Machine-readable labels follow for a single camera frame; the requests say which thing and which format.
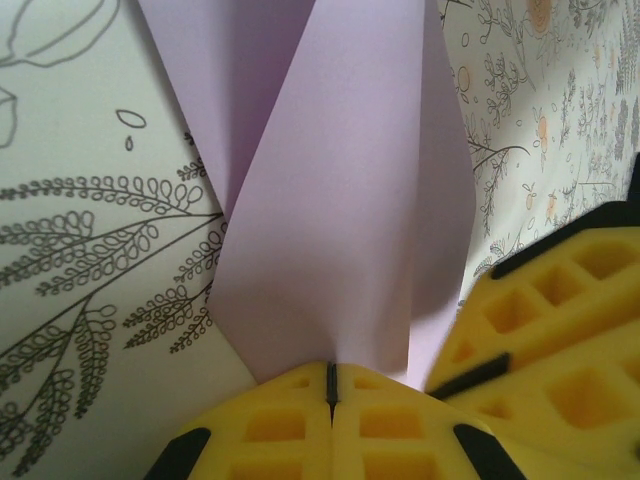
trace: folded paper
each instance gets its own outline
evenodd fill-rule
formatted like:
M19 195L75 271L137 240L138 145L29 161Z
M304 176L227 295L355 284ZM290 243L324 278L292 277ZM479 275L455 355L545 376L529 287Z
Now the folded paper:
M232 50L214 17L229 4L202 2L175 21L170 3L142 5L196 140L218 138L231 126L221 127L228 112L214 97L227 90L210 70L221 60L211 58L229 60ZM235 188L228 172L236 162L247 167L227 204L212 314L259 381L335 360L418 387L455 315L473 221L469 154L436 5L318 0L304 21L300 4L251 5L280 18L288 9L306 25L299 42L295 32L274 33L273 48L295 54L281 86L265 86L279 95L255 155L247 162L200 147L217 192ZM235 19L239 31L257 21L250 10ZM184 39L170 46L181 25L196 25L204 38L194 34L194 45L210 47L190 49ZM273 73L255 68L247 71Z

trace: yellow foam block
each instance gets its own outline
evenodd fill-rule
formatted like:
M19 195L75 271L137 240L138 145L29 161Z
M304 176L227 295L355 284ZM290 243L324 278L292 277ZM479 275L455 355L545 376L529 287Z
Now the yellow foam block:
M626 480L627 476L600 472L565 458L533 449L511 438L498 436L500 443L529 479L544 480Z
M585 230L473 288L427 391L508 352L509 371L640 318L640 228Z
M211 437L189 480L326 480L331 421L326 364L295 369L186 425Z
M640 320L447 402L500 438L640 478Z
M482 422L356 365L340 365L338 382L332 478L478 478L453 427L488 431Z

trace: botanical print paper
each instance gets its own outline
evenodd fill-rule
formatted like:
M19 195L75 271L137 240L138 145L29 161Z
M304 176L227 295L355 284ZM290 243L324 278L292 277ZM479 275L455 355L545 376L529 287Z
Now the botanical print paper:
M0 478L142 478L253 385L205 309L226 223L136 2L0 18Z
M640 2L447 0L440 11L476 177L468 292L496 262L625 197Z

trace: square hole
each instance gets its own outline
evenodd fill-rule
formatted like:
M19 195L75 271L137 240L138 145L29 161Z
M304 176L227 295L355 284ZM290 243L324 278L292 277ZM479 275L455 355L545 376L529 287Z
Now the square hole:
M406 407L383 407L360 414L360 436L369 438L421 438L420 417Z
M297 410L262 410L249 421L246 442L283 442L304 440L305 421Z
M367 453L364 455L365 480L440 480L438 466L430 455L406 453Z
M631 415L606 377L593 370L580 370L561 378L547 395L567 423L580 429L596 428Z
M640 355L624 362L624 369L640 386Z
M637 253L622 242L597 243L576 258L585 270L599 280L618 273L637 260Z
M534 282L534 286L556 307L571 300L583 290L575 277L562 267L554 267L542 275Z
M291 385L291 388L307 388L309 386L309 383L310 382L308 378L302 377L295 380Z
M297 462L265 460L239 463L232 467L230 480L302 480L302 465Z
M470 359L474 353L476 353L476 349L471 345L471 342L469 342L469 340L462 340L453 353L451 361L453 363L462 363Z
M498 333L518 330L538 316L532 300L519 290L497 299L484 313Z
M513 417L513 411L503 399L494 400L493 402L480 407L478 411L485 415L489 415L490 417L501 418L503 420L509 420Z
M378 390L380 388L376 382L365 377L356 377L353 386L358 390Z

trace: black strip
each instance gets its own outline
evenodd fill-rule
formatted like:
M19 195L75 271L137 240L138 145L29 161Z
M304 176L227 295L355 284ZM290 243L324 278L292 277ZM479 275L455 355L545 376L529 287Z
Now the black strip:
M633 174L631 175L627 201L640 203L640 153L636 155L636 164L633 167Z
M491 278L498 280L508 275L583 230L616 227L640 227L640 208L637 202L608 202L600 205L496 265L491 271Z
M453 433L480 480L527 480L493 435L466 423L453 427Z
M333 425L333 414L336 411L336 405L340 399L338 398L338 367L335 363L327 364L327 403L329 404L329 412L331 414L331 425Z
M196 428L169 442L144 480L187 480L211 437L206 428Z
M510 363L511 354L502 353L488 362L481 363L477 367L473 367L471 370L467 370L457 377L444 382L435 390L427 393L438 400L444 400L504 375L509 371Z

